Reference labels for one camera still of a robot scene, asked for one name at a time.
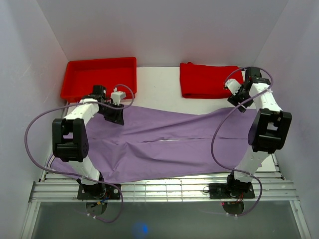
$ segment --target blue light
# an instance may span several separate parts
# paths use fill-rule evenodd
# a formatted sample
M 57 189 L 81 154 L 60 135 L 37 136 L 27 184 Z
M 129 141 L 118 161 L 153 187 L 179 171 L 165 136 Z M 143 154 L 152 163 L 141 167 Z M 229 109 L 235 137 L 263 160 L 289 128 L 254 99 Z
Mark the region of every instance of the blue light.
M 143 225 L 143 232 L 144 232 L 145 234 L 148 233 L 148 226 L 147 226 L 146 224 Z
M 135 223 L 132 226 L 132 233 L 135 239 L 145 239 L 149 228 L 145 223 Z

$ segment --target red towel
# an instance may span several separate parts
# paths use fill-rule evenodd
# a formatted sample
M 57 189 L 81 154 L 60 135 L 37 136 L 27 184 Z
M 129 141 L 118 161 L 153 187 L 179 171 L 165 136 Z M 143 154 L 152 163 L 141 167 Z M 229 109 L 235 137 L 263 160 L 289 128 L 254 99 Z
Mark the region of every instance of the red towel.
M 231 96 L 224 89 L 226 77 L 238 66 L 204 66 L 191 62 L 180 64 L 180 87 L 184 98 L 220 99 Z M 243 83 L 241 71 L 234 73 L 231 78 Z

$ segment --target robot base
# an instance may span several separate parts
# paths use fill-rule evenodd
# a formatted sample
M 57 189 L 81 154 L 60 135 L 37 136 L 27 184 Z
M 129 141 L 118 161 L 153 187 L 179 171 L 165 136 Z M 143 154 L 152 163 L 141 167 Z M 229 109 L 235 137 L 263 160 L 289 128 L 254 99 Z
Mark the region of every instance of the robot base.
M 110 185 L 105 185 L 105 192 L 109 196 L 109 200 L 117 200 L 117 199 L 121 198 L 119 191 Z M 98 200 L 98 198 L 95 198 L 91 194 L 84 192 L 82 185 L 79 185 L 77 199 L 79 199 L 79 200 Z
M 229 187 L 225 183 L 210 183 L 208 184 L 208 192 L 210 199 L 236 199 L 240 195 L 232 195 Z M 255 198 L 253 186 L 251 185 L 248 192 L 244 193 L 244 199 Z

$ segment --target cable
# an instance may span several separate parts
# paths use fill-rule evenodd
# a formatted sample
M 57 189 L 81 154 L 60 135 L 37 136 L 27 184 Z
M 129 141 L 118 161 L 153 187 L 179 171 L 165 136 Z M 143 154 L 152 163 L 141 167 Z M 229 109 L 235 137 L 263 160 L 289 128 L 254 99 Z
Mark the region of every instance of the cable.
M 228 81 L 228 79 L 229 79 L 235 72 L 241 71 L 241 70 L 244 70 L 244 69 L 247 69 L 247 68 L 250 68 L 250 67 L 252 67 L 252 66 L 249 66 L 249 67 L 241 67 L 241 68 L 238 68 L 237 70 L 233 71 L 232 73 L 230 73 L 229 76 L 227 76 L 227 78 L 226 78 L 226 80 L 225 80 L 225 83 Z M 244 100 L 242 103 L 238 104 L 236 107 L 234 107 L 234 108 L 227 114 L 227 116 L 220 122 L 220 124 L 219 124 L 218 127 L 216 128 L 216 131 L 215 131 L 215 133 L 214 133 L 213 139 L 212 139 L 212 141 L 211 141 L 211 147 L 210 147 L 211 156 L 213 157 L 214 161 L 215 161 L 220 167 L 225 168 L 225 169 L 230 170 L 230 171 L 235 171 L 235 172 L 240 172 L 240 173 L 248 174 L 250 177 L 252 177 L 253 179 L 257 180 L 257 182 L 258 182 L 259 185 L 260 185 L 260 194 L 259 194 L 259 196 L 258 196 L 256 202 L 254 203 L 254 205 L 253 205 L 250 209 L 248 209 L 247 211 L 245 211 L 245 212 L 242 213 L 242 214 L 239 214 L 239 215 L 237 215 L 237 214 L 236 214 L 236 215 L 230 214 L 231 216 L 234 216 L 234 217 L 244 216 L 244 215 L 250 213 L 252 210 L 254 210 L 254 208 L 255 208 L 255 207 L 257 206 L 257 204 L 259 203 L 259 201 L 260 201 L 260 199 L 261 199 L 261 196 L 262 196 L 262 194 L 263 194 L 263 185 L 262 185 L 261 181 L 259 180 L 259 178 L 257 178 L 256 176 L 252 175 L 251 173 L 246 172 L 246 171 L 244 171 L 244 170 L 240 170 L 240 169 L 230 168 L 230 167 L 227 167 L 227 166 L 221 164 L 220 162 L 218 162 L 218 160 L 216 159 L 215 154 L 214 154 L 214 142 L 215 142 L 215 139 L 216 139 L 216 137 L 217 137 L 217 133 L 218 133 L 218 131 L 220 130 L 221 126 L 225 123 L 225 121 L 228 119 L 228 117 L 229 117 L 234 111 L 236 111 L 236 110 L 237 110 L 239 107 L 241 107 L 243 104 L 245 104 L 245 103 L 247 103 L 247 102 L 253 100 L 253 99 L 256 98 L 256 97 L 259 97 L 260 95 L 264 94 L 265 92 L 269 91 L 270 88 L 273 86 L 273 84 L 274 84 L 274 79 L 273 79 L 273 77 L 271 76 L 271 74 L 270 74 L 269 72 L 267 72 L 266 70 L 264 70 L 263 68 L 260 68 L 260 67 L 255 67 L 255 68 L 258 68 L 259 70 L 264 71 L 264 72 L 270 77 L 270 80 L 271 80 L 270 86 L 269 86 L 267 89 L 265 89 L 264 91 L 262 91 L 262 92 L 256 94 L 255 96 L 250 97 L 250 98 Z
M 52 170 L 52 169 L 48 169 L 46 167 L 43 167 L 42 165 L 40 165 L 32 156 L 31 152 L 30 152 L 30 149 L 29 149 L 29 145 L 28 145 L 28 133 L 29 133 L 29 130 L 31 128 L 31 126 L 34 124 L 34 122 L 36 122 L 40 117 L 48 114 L 48 113 L 51 113 L 53 111 L 58 111 L 58 110 L 62 110 L 62 109 L 66 109 L 66 108 L 69 108 L 69 107 L 72 107 L 72 106 L 80 106 L 80 105 L 83 105 L 83 104 L 98 104 L 98 105 L 101 105 L 101 106 L 105 106 L 105 107 L 108 107 L 108 108 L 111 108 L 111 109 L 114 109 L 114 110 L 123 110 L 123 109 L 126 109 L 128 107 L 130 107 L 133 102 L 134 102 L 134 94 L 133 94 L 133 91 L 126 85 L 123 85 L 123 84 L 117 84 L 115 87 L 117 86 L 124 86 L 126 87 L 127 89 L 129 89 L 130 93 L 132 94 L 132 100 L 130 102 L 130 104 L 128 104 L 127 106 L 124 106 L 124 107 L 120 107 L 120 108 L 116 108 L 116 107 L 112 107 L 112 106 L 109 106 L 109 105 L 106 105 L 104 103 L 101 103 L 101 102 L 97 102 L 97 101 L 90 101 L 90 102 L 81 102 L 81 103 L 74 103 L 74 104 L 69 104 L 69 105 L 66 105 L 66 106 L 61 106 L 61 107 L 57 107 L 57 108 L 54 108 L 54 109 L 51 109 L 51 110 L 48 110 L 48 111 L 45 111 L 41 114 L 39 114 L 37 117 L 35 117 L 30 123 L 29 125 L 26 127 L 26 130 L 25 130 L 25 133 L 24 133 L 24 146 L 25 146 L 25 150 L 26 150 L 26 153 L 28 154 L 30 160 L 32 161 L 32 163 L 34 163 L 38 168 L 42 169 L 42 170 L 45 170 L 47 172 L 50 172 L 50 173 L 57 173 L 57 174 L 62 174 L 62 175 L 70 175 L 70 176 L 75 176 L 75 177 L 79 177 L 79 178 L 84 178 L 84 179 L 87 179 L 89 181 L 92 181 L 92 182 L 95 182 L 95 183 L 102 183 L 102 184 L 106 184 L 106 185 L 109 185 L 109 186 L 112 186 L 114 188 L 116 188 L 120 195 L 121 195 L 121 208 L 120 208 L 120 211 L 119 213 L 116 215 L 115 218 L 113 218 L 112 220 L 105 220 L 103 218 L 98 218 L 96 216 L 94 216 L 94 218 L 96 219 L 99 219 L 105 223 L 112 223 L 114 221 L 116 221 L 119 216 L 121 215 L 121 212 L 123 210 L 123 194 L 122 194 L 122 191 L 119 189 L 118 186 L 116 186 L 115 184 L 113 183 L 107 183 L 107 182 L 104 182 L 104 181 L 98 181 L 98 180 L 94 180 L 94 179 L 91 179 L 91 178 L 88 178 L 88 177 L 85 177 L 83 175 L 80 175 L 80 174 L 77 174 L 77 173 L 69 173 L 69 172 L 62 172 L 62 171 L 55 171 L 55 170 Z

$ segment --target glass panel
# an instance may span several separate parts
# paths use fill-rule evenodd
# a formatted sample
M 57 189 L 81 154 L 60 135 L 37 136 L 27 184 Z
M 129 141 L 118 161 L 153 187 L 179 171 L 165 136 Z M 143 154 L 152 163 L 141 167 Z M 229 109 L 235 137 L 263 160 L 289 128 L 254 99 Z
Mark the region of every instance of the glass panel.
M 245 207 L 253 202 L 245 202 Z M 110 202 L 105 219 L 111 219 L 120 204 Z M 246 216 L 225 213 L 219 202 L 125 203 L 122 215 L 105 224 L 79 212 L 85 203 L 41 203 L 34 239 L 299 239 L 300 234 L 288 201 L 260 202 Z

